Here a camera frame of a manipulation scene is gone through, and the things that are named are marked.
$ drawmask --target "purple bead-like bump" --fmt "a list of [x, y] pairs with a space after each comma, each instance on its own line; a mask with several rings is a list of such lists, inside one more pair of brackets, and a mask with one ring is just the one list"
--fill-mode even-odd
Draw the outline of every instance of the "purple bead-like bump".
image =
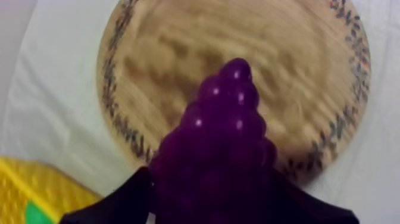
[[223, 120], [223, 132], [231, 141], [246, 139], [258, 141], [264, 137], [266, 125], [264, 119], [254, 110], [236, 110]]
[[191, 106], [187, 109], [180, 121], [180, 128], [185, 131], [196, 131], [204, 129], [206, 118], [205, 113], [198, 106]]
[[225, 64], [220, 70], [220, 76], [226, 79], [244, 82], [250, 82], [252, 80], [250, 65], [243, 58], [235, 58]]
[[241, 83], [241, 85], [235, 85], [232, 89], [233, 104], [235, 106], [241, 106], [248, 109], [256, 110], [260, 97], [258, 95], [256, 87], [253, 83]]
[[200, 102], [218, 103], [226, 94], [226, 88], [220, 76], [206, 78], [199, 90], [198, 100]]

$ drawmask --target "decorative floral border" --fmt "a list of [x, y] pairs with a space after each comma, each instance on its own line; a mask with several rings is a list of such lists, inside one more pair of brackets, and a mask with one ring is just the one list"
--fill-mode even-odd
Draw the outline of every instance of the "decorative floral border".
[[[140, 0], [125, 0], [121, 5], [123, 13], [121, 13], [115, 22], [114, 33], [108, 43], [107, 57], [102, 68], [104, 82], [102, 103], [110, 115], [112, 124], [118, 135], [121, 135], [127, 144], [130, 144], [130, 149], [137, 158], [142, 158], [148, 163], [155, 151], [150, 147], [145, 147], [144, 136], [136, 129], [129, 127], [128, 117], [121, 115], [114, 96], [117, 89], [114, 75], [115, 51], [135, 12], [134, 7], [138, 1]], [[345, 41], [354, 52], [354, 55], [348, 60], [351, 72], [355, 78], [351, 86], [354, 101], [351, 105], [344, 106], [341, 113], [336, 114], [336, 120], [329, 122], [329, 132], [321, 131], [320, 139], [311, 142], [311, 152], [305, 162], [294, 162], [293, 159], [287, 161], [287, 165], [283, 171], [288, 177], [293, 179], [297, 178], [298, 172], [312, 172], [313, 170], [321, 170], [323, 168], [321, 160], [326, 150], [336, 153], [336, 146], [342, 138], [343, 131], [349, 126], [356, 126], [355, 116], [358, 115], [358, 106], [368, 101], [370, 53], [366, 35], [361, 28], [360, 17], [355, 15], [352, 10], [346, 9], [346, 0], [327, 1], [330, 8], [335, 10], [336, 18], [343, 20], [350, 27], [349, 35], [345, 37]]]
[[135, 4], [139, 0], [125, 0], [121, 7], [122, 13], [115, 22], [114, 33], [108, 43], [107, 57], [103, 66], [103, 93], [101, 101], [103, 106], [112, 120], [112, 125], [115, 127], [117, 134], [125, 139], [127, 144], [130, 144], [132, 153], [137, 158], [144, 159], [147, 163], [150, 162], [154, 150], [150, 147], [145, 147], [145, 139], [136, 129], [129, 127], [127, 116], [123, 116], [119, 109], [118, 103], [115, 101], [114, 93], [117, 90], [115, 81], [115, 61], [114, 56], [117, 50], [121, 37], [123, 36], [127, 25], [135, 13]]
[[337, 143], [342, 139], [343, 131], [349, 127], [356, 127], [355, 116], [358, 115], [360, 104], [366, 104], [370, 90], [368, 77], [370, 75], [370, 51], [367, 37], [361, 28], [360, 16], [352, 10], [346, 9], [346, 0], [327, 0], [330, 8], [335, 11], [336, 18], [342, 20], [349, 27], [349, 35], [345, 36], [345, 42], [353, 50], [354, 55], [348, 60], [354, 81], [351, 91], [354, 95], [352, 104], [345, 105], [341, 113], [336, 113], [336, 120], [329, 122], [328, 133], [321, 131], [320, 139], [311, 141], [311, 152], [306, 162], [287, 161], [283, 172], [286, 176], [297, 180], [298, 172], [313, 172], [322, 170], [322, 159], [326, 150], [336, 154]]

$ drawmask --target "white fabric surface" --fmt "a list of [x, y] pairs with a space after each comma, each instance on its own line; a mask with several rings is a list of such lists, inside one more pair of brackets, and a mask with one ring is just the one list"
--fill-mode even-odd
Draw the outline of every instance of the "white fabric surface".
[[37, 0], [0, 0], [0, 127], [21, 42]]
[[[39, 0], [21, 46], [2, 153], [50, 162], [102, 195], [132, 168], [102, 120], [95, 64], [118, 0]], [[371, 94], [358, 132], [306, 190], [352, 209], [361, 223], [400, 222], [400, 0], [353, 0], [372, 56]]]

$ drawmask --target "yellow textured surface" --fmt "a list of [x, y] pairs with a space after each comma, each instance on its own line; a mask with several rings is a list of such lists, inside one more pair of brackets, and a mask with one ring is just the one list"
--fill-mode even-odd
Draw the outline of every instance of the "yellow textured surface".
[[25, 224], [27, 202], [33, 201], [54, 222], [99, 197], [51, 166], [0, 158], [0, 223]]
[[0, 170], [0, 223], [25, 224], [27, 197]]

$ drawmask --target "wood grain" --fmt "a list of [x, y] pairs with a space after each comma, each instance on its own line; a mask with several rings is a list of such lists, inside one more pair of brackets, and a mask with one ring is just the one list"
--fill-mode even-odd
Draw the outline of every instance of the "wood grain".
[[[99, 96], [104, 61], [121, 3], [113, 12], [99, 50]], [[202, 79], [235, 57], [249, 61], [260, 93], [260, 114], [279, 148], [278, 169], [304, 161], [312, 141], [328, 132], [346, 105], [354, 104], [354, 76], [344, 41], [349, 28], [335, 17], [329, 1], [315, 0], [145, 0], [137, 1], [118, 47], [115, 100], [118, 111], [157, 148], [196, 98]], [[365, 104], [358, 104], [356, 123]], [[111, 129], [112, 121], [107, 119]], [[328, 165], [351, 140], [348, 127], [330, 153]], [[133, 161], [130, 146], [112, 130]]]

